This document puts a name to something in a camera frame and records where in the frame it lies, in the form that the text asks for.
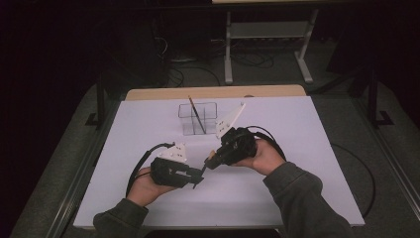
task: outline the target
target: metal frame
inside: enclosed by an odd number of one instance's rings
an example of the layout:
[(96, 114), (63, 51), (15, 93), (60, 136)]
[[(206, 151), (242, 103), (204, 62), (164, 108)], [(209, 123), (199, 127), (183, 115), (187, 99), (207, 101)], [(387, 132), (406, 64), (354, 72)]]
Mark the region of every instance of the metal frame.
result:
[(226, 20), (226, 53), (225, 53), (225, 83), (234, 82), (231, 63), (231, 39), (249, 38), (303, 38), (303, 45), (299, 52), (295, 52), (297, 64), (306, 83), (313, 82), (311, 73), (305, 62), (305, 54), (312, 36), (318, 9), (311, 13), (309, 21), (305, 22), (271, 22), (271, 23), (232, 23), (231, 12)]

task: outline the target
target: cable on floor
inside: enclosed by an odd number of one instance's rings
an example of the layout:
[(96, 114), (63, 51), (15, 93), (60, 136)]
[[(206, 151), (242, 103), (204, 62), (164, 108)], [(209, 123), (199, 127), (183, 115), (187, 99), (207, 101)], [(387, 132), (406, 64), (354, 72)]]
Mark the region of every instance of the cable on floor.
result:
[(368, 172), (368, 174), (369, 174), (369, 176), (370, 176), (370, 179), (371, 179), (371, 184), (372, 184), (372, 190), (371, 190), (371, 199), (370, 199), (370, 202), (369, 202), (369, 204), (368, 204), (368, 207), (367, 207), (367, 210), (362, 214), (362, 217), (363, 218), (366, 218), (367, 216), (368, 216), (368, 214), (370, 213), (370, 210), (371, 210), (371, 208), (373, 207), (373, 203), (374, 203), (374, 200), (375, 200), (375, 198), (376, 198), (376, 182), (375, 182), (375, 180), (374, 180), (374, 176), (373, 176), (373, 173), (371, 172), (371, 170), (368, 168), (368, 165), (367, 164), (365, 164), (365, 162), (363, 162), (362, 161), (362, 159), (361, 158), (359, 158), (358, 156), (356, 156), (353, 152), (351, 152), (350, 150), (348, 150), (348, 149), (346, 149), (346, 148), (344, 148), (344, 147), (342, 147), (342, 146), (340, 146), (340, 145), (337, 145), (337, 144), (334, 144), (334, 143), (331, 143), (331, 146), (334, 146), (334, 147), (337, 147), (337, 148), (340, 148), (341, 150), (343, 150), (343, 151), (345, 151), (345, 152), (347, 152), (347, 153), (349, 153), (350, 155), (352, 155), (355, 159), (357, 159), (364, 167), (365, 167), (365, 169), (367, 170), (367, 172)]

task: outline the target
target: gray carpet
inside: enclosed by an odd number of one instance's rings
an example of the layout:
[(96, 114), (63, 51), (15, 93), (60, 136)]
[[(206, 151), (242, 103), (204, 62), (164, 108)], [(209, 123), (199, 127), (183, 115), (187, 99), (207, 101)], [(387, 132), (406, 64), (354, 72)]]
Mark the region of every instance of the gray carpet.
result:
[[(332, 51), (333, 43), (313, 43), (308, 49), (306, 61), (314, 77), (314, 83), (306, 85), (293, 57), (295, 46), (275, 53), (274, 65), (269, 68), (243, 66), (233, 63), (235, 85), (253, 84), (301, 84), (306, 90), (312, 90), (333, 80), (337, 75), (325, 71)], [(219, 77), (223, 85), (223, 61), (221, 57), (207, 62), (183, 64), (183, 67), (205, 67)], [(184, 86), (216, 86), (211, 73), (199, 68), (183, 68)], [(372, 182), (368, 171), (355, 156), (371, 170), (376, 181), (376, 197), (367, 225), (355, 227), (357, 237), (419, 237), (420, 222), (412, 211), (391, 169), (387, 156), (377, 142), (379, 134), (391, 148), (403, 167), (413, 186), (420, 190), (420, 133), (418, 128), (401, 110), (394, 95), (383, 85), (379, 85), (378, 109), (385, 110), (393, 120), (393, 126), (381, 126), (373, 130), (364, 112), (366, 96), (352, 99), (346, 95), (351, 81), (346, 81), (333, 88), (325, 95), (313, 96), (324, 128), (333, 146), (343, 173), (349, 183), (361, 212), (366, 211), (372, 195)], [(46, 237), (52, 226), (61, 202), (72, 185), (78, 166), (85, 159), (89, 146), (99, 133), (94, 127), (85, 126), (90, 113), (95, 112), (95, 89), (92, 88), (80, 102), (68, 128), (57, 146), (43, 177), (18, 221), (13, 237)], [(87, 172), (91, 175), (93, 168)], [(90, 237), (93, 233), (71, 226), (76, 207), (73, 207), (67, 219), (67, 226), (62, 237)]]

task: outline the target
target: white table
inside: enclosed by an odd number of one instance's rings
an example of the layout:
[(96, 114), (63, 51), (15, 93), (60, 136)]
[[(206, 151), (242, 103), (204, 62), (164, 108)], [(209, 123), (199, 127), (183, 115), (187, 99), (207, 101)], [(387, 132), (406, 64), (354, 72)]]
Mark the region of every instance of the white table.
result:
[[(244, 92), (251, 90), (254, 95), (259, 95), (265, 89), (275, 87), (243, 88), (246, 89)], [(220, 88), (228, 93), (228, 90), (235, 89), (241, 87)], [(174, 90), (147, 89), (145, 94), (166, 92), (164, 95), (170, 97)], [(194, 88), (179, 90), (189, 94)], [(268, 129), (289, 161), (323, 181), (323, 196), (335, 211), (352, 225), (365, 224), (310, 97), (191, 96), (195, 103), (216, 102), (219, 115), (245, 102), (247, 106), (235, 127), (257, 125)], [(186, 96), (183, 99), (122, 102), (74, 226), (92, 228), (96, 213), (114, 207), (124, 197), (133, 167), (151, 147), (163, 142), (183, 142), (187, 150), (187, 163), (199, 169), (210, 150), (220, 147), (215, 135), (182, 135), (177, 109), (183, 103), (188, 103)], [(157, 153), (158, 150), (150, 156), (145, 167)], [(144, 223), (146, 228), (268, 228), (282, 225), (278, 207), (263, 185), (263, 176), (246, 168), (221, 166), (214, 171), (207, 170), (204, 177), (197, 188), (192, 189), (192, 184), (189, 184), (161, 196), (149, 205), (150, 213)]]

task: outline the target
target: transparent plastic box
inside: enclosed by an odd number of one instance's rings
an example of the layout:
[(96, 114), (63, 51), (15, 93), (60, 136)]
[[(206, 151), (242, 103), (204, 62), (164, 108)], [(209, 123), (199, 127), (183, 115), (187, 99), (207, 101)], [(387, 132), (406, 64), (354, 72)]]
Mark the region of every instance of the transparent plastic box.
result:
[(215, 134), (217, 104), (215, 102), (194, 103), (194, 106), (205, 132), (201, 128), (191, 104), (180, 104), (178, 117), (182, 123), (182, 134), (184, 136)]

